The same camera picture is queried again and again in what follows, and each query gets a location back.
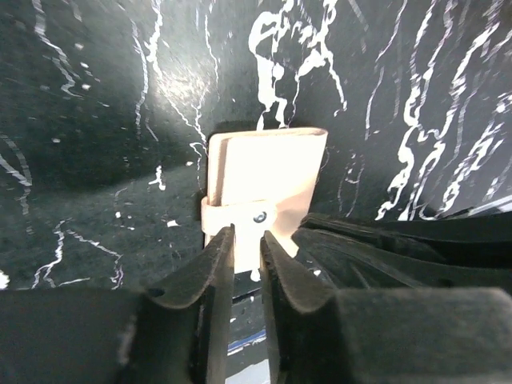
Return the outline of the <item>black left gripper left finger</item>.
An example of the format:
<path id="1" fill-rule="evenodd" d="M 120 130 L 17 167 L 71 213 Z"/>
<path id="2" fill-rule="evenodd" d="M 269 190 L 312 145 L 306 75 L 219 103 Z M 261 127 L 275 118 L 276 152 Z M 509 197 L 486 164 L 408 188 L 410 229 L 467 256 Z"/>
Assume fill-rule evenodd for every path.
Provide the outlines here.
<path id="1" fill-rule="evenodd" d="M 145 290 L 1 294 L 4 383 L 222 383 L 234 228 Z"/>

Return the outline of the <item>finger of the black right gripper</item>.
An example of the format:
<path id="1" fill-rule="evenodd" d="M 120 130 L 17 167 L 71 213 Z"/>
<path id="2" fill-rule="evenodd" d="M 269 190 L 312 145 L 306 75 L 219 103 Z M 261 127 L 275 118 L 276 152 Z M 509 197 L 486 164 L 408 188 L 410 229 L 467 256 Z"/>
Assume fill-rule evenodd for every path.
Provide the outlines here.
<path id="1" fill-rule="evenodd" d="M 511 268 L 511 213 L 434 221 L 364 221 L 308 214 L 301 228 L 452 266 Z"/>
<path id="2" fill-rule="evenodd" d="M 511 289 L 509 270 L 420 261 L 322 230 L 301 228 L 293 240 L 338 287 Z"/>

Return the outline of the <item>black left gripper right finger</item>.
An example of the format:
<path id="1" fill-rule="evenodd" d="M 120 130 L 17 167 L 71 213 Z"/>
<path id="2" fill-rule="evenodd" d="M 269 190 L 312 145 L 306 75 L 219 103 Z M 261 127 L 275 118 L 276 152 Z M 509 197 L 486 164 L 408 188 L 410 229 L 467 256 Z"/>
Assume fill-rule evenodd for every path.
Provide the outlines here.
<path id="1" fill-rule="evenodd" d="M 273 383 L 508 383 L 511 289 L 338 287 L 265 233 Z"/>

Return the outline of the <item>beige leather card holder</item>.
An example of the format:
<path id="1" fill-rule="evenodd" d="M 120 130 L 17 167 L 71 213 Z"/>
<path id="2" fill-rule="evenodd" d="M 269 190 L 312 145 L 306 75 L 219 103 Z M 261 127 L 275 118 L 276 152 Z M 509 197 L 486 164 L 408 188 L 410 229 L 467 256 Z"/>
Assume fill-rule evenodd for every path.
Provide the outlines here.
<path id="1" fill-rule="evenodd" d="M 308 214 L 328 133 L 316 127 L 214 134 L 207 192 L 201 200 L 205 241 L 233 226 L 234 272 L 259 280 L 260 240 L 269 231 L 291 257 L 292 240 Z"/>

